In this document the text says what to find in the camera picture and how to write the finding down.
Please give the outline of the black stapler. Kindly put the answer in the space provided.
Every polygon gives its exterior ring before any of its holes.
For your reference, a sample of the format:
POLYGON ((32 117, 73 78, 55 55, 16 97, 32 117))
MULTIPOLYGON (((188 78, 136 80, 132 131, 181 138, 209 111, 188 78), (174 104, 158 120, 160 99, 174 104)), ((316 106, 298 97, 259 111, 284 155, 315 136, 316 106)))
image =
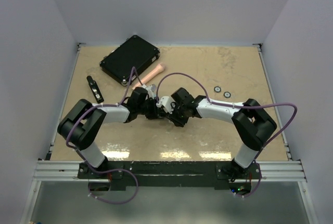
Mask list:
POLYGON ((97 82, 89 75, 86 77, 88 85, 90 87, 91 92, 93 93, 93 96, 97 103, 104 102, 104 98, 101 94, 101 91, 97 85, 97 82))

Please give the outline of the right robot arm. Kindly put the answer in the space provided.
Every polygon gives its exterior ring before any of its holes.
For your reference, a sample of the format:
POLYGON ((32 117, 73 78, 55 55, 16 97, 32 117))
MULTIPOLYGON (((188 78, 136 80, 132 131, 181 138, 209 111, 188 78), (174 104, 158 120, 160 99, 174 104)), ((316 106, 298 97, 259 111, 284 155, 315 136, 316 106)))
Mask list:
POLYGON ((211 118, 233 124, 242 146, 230 165, 222 170, 230 177, 239 179, 250 173, 250 165, 277 128, 276 122, 254 99, 229 105, 203 95, 194 98, 181 87, 171 96, 162 97, 157 106, 178 127, 183 127, 190 117, 211 118))

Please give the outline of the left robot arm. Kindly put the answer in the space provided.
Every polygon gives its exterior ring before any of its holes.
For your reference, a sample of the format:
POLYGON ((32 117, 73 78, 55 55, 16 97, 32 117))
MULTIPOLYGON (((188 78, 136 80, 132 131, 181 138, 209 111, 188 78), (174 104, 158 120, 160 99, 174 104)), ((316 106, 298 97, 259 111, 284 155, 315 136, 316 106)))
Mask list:
POLYGON ((138 87, 119 105, 79 100, 59 123, 57 133, 65 139, 68 147, 90 164, 89 172, 95 178, 103 178, 108 172, 107 158, 94 142, 99 129, 107 123, 129 123, 138 115, 155 120, 167 113, 157 107, 157 100, 149 95, 149 90, 138 87))

